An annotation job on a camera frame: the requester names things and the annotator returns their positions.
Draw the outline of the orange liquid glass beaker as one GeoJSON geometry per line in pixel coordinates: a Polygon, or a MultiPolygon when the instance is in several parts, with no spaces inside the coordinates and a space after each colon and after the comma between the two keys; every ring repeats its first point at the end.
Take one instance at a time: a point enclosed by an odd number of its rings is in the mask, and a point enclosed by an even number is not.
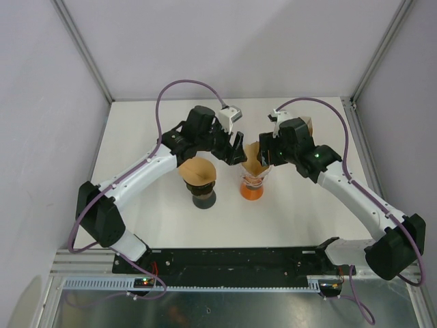
{"type": "Polygon", "coordinates": [[[246,200],[258,200],[264,194],[263,179],[244,177],[240,184],[240,194],[246,200]]]}

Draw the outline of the brown paper coffee filter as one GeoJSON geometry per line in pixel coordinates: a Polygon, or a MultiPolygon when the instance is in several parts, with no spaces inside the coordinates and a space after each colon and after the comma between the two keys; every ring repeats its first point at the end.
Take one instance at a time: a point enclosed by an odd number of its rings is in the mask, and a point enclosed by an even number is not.
{"type": "Polygon", "coordinates": [[[193,186],[203,186],[216,180],[216,168],[207,159],[194,157],[178,167],[182,179],[193,186]]]}

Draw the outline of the olive green plastic dripper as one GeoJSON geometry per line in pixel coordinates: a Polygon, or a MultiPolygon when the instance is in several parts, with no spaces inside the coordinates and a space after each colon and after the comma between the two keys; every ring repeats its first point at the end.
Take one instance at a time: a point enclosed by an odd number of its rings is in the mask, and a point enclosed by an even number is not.
{"type": "Polygon", "coordinates": [[[186,183],[186,188],[191,192],[192,196],[201,197],[211,194],[214,190],[215,181],[209,182],[203,185],[194,185],[188,182],[186,183]]]}

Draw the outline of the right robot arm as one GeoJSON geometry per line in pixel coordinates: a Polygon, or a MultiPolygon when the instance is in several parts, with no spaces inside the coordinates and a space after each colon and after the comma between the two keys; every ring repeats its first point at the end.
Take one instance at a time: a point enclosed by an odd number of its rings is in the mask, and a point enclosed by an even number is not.
{"type": "Polygon", "coordinates": [[[269,117],[274,130],[259,136],[258,160],[263,166],[290,163],[304,178],[334,195],[364,225],[369,240],[334,238],[324,243],[315,267],[331,274],[340,265],[369,267],[377,276],[391,280],[423,253],[425,222],[384,204],[367,187],[357,187],[348,177],[344,161],[331,147],[315,145],[301,118],[269,117]]]}

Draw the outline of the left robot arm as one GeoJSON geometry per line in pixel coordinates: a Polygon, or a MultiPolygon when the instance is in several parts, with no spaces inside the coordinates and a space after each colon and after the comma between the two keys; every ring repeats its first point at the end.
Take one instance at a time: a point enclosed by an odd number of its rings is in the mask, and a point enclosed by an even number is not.
{"type": "Polygon", "coordinates": [[[228,165],[246,161],[241,132],[232,133],[242,117],[237,107],[215,112],[197,105],[188,117],[163,133],[157,144],[135,164],[100,184],[90,181],[79,188],[76,224],[101,247],[111,248],[127,257],[136,273],[147,271],[151,257],[147,245],[126,227],[121,211],[131,198],[161,176],[175,170],[198,152],[209,152],[228,165]]]}

